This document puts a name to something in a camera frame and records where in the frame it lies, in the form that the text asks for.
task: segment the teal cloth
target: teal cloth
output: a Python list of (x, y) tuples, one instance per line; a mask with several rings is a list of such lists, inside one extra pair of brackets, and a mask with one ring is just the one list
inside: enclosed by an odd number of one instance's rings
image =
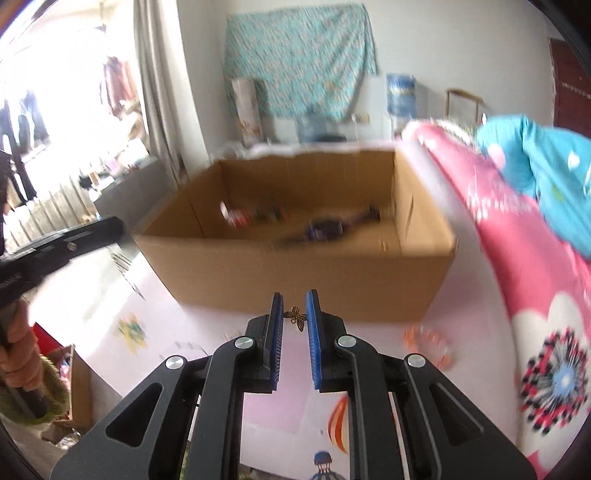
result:
[(225, 57), (230, 108), (231, 80), (252, 77), (259, 111), (277, 117), (313, 108), (343, 120), (365, 75), (377, 75), (369, 15), (360, 4), (230, 16)]
[(476, 143), (484, 152), (502, 148), (505, 180), (535, 198), (556, 235), (591, 260), (591, 140), (514, 115), (490, 118)]

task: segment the pink blanket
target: pink blanket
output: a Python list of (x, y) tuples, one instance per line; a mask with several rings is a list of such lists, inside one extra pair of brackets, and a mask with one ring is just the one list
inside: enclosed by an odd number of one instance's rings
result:
[(517, 347), (518, 446), (544, 478), (582, 427), (591, 338), (591, 265), (556, 238), (537, 204), (517, 195), (492, 160), (428, 122), (407, 127), (471, 212), (495, 269)]

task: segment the curtain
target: curtain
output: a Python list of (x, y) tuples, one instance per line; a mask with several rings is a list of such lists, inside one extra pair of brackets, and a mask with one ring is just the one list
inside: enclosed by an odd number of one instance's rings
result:
[(150, 153), (164, 162), (177, 186), (186, 178), (178, 126), (167, 88), (158, 0), (134, 0), (134, 36)]

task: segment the blue water bottle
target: blue water bottle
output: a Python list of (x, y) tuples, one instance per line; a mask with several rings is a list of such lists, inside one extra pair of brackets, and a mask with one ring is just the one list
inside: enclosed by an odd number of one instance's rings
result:
[(388, 73), (388, 113), (400, 118), (417, 117), (417, 80), (412, 75)]
[(297, 136), (300, 143), (312, 143), (328, 133), (328, 121), (324, 115), (316, 113), (313, 106), (297, 119)]

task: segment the metal screw head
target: metal screw head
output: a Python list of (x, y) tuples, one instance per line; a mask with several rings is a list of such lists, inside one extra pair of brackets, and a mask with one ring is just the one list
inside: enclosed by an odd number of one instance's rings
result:
[(408, 364), (414, 368), (421, 368), (426, 365), (425, 357), (422, 355), (417, 355), (416, 353), (412, 354), (408, 357)]
[(357, 344), (357, 340), (355, 337), (351, 337), (351, 335), (343, 335), (337, 341), (340, 346), (345, 348), (351, 348)]
[(255, 341), (252, 338), (238, 337), (234, 342), (234, 345), (236, 346), (236, 348), (239, 348), (240, 350), (246, 350), (247, 348), (252, 347), (254, 343)]
[(184, 365), (184, 358), (180, 356), (171, 356), (166, 359), (166, 368), (170, 370), (176, 370)]

